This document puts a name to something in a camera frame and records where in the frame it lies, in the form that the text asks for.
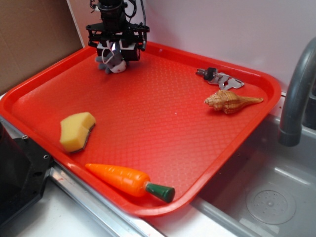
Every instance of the sponge scouring pad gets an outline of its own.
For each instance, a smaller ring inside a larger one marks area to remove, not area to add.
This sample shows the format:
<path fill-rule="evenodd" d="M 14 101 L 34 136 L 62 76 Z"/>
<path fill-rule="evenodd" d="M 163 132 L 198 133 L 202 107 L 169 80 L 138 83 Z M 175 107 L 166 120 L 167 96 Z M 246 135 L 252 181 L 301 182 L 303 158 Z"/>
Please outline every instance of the sponge scouring pad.
<path fill-rule="evenodd" d="M 89 112 L 68 116 L 60 122 L 60 143 L 67 152 L 77 152 L 84 149 L 90 131 L 95 124 L 95 118 Z"/>

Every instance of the faucet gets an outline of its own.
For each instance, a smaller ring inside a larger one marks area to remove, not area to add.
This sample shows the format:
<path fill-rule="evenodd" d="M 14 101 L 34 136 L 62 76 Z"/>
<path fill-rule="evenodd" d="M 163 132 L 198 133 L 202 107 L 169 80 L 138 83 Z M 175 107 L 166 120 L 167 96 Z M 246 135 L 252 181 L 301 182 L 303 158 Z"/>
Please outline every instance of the faucet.
<path fill-rule="evenodd" d="M 316 129 L 316 37 L 304 49 L 287 90 L 278 127 L 278 141 L 299 144 L 302 124 Z"/>

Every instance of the plastic tray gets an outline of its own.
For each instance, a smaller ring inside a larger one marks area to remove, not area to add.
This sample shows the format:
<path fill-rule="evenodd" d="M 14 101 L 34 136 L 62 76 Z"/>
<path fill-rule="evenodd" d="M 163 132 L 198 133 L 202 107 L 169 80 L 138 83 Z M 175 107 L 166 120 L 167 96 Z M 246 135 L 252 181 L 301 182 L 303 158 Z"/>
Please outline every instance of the plastic tray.
<path fill-rule="evenodd" d="M 56 161 L 121 209 L 157 216 L 190 202 L 269 113 L 280 98 L 271 76 L 233 64 L 148 43 L 139 62 L 120 74 L 97 69 L 94 48 L 84 48 L 10 90 L 0 114 L 50 152 Z M 245 82 L 238 95 L 264 102 L 226 115 L 204 100 L 219 88 L 195 74 L 217 68 Z M 88 111 L 96 126 L 85 150 L 68 154 L 59 144 L 60 121 Z M 164 203 L 148 194 L 130 197 L 100 181 L 85 163 L 127 166 L 172 186 Z"/>

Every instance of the keys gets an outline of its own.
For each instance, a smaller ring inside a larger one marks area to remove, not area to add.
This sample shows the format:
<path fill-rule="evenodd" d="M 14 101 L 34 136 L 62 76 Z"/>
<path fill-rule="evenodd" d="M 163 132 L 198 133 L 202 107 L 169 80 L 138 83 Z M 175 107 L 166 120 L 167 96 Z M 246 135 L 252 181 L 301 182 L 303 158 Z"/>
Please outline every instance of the keys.
<path fill-rule="evenodd" d="M 203 76 L 209 84 L 217 84 L 221 90 L 238 89 L 245 85 L 242 81 L 232 78 L 230 75 L 218 73 L 216 68 L 198 69 L 196 74 Z"/>
<path fill-rule="evenodd" d="M 243 83 L 242 81 L 235 79 L 235 78 L 230 78 L 227 81 L 227 85 L 224 87 L 224 90 L 229 90 L 230 88 L 238 89 L 244 85 L 245 85 L 245 83 Z"/>
<path fill-rule="evenodd" d="M 203 76 L 204 80 L 211 81 L 216 76 L 217 69 L 216 68 L 208 68 L 207 70 L 198 69 L 196 74 Z"/>

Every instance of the sink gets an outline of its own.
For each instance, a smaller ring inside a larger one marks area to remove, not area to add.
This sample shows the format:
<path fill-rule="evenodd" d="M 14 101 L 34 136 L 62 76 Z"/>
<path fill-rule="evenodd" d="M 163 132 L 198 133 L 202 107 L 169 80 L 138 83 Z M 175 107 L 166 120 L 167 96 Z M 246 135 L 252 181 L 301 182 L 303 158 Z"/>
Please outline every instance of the sink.
<path fill-rule="evenodd" d="M 315 236 L 316 133 L 285 147 L 278 124 L 269 115 L 193 202 L 237 236 Z"/>

